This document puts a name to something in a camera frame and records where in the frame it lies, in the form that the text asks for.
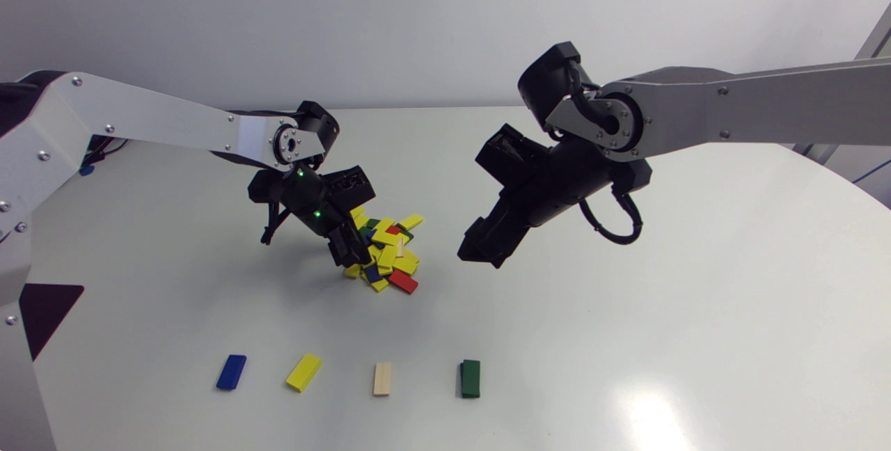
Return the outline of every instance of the white tabletop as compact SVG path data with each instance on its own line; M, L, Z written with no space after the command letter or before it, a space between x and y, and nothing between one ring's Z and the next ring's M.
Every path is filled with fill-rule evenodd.
M473 158L503 122L546 143L525 109L334 114L322 172L359 163L370 215L426 216L417 292L343 278L296 219L262 246L255 169L132 143L34 216L29 282L86 286L35 362L58 448L888 448L891 214L833 172L776 145L653 158L639 242L571 209L494 270L455 255L499 189ZM297 393L304 353L324 365Z

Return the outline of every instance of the green wooden block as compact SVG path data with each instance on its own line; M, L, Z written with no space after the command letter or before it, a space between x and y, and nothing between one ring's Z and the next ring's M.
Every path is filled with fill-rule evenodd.
M480 362L464 359L461 363L461 398L480 396Z
M409 241L411 241L411 239L414 239L414 235L412 235L411 232L405 230L405 227L403 225L399 225L399 223L396 223L395 225L399 227L399 230L401 232L403 232L405 235L408 235Z

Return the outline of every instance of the black cable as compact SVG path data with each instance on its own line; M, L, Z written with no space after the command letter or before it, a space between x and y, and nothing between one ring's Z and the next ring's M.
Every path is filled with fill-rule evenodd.
M127 145L127 143L130 143L130 140L124 140L123 143L118 145L117 148L114 148L112 150L105 150L105 155L111 155L112 153L117 152L118 150L122 149L125 145Z
M640 218L640 211L637 210L637 206L634 205L634 201L631 200L631 195L627 193L617 195L614 193L613 196L615 197L615 200L618 201L618 205L620 205L624 212L628 213L628 216L631 217L633 226L631 235L615 235L615 233L605 229L604 225L602 225L591 212L591 207L588 206L588 200L582 200L578 206L581 207L582 214L585 215L585 219L588 220L588 223L591 223L591 226L594 227L594 231L600 232L608 241L621 245L627 245L637 241L637 238L640 237L640 230L643 229L643 220Z
M852 181L852 183L857 184L857 182L859 182L860 180L866 179L869 175L871 175L872 173L875 173L876 171L878 171L878 169L884 168L884 166L887 166L888 164L891 164L891 159L885 160L885 162L882 162L878 166L875 166L875 168L869 169L868 173L855 179L854 181Z

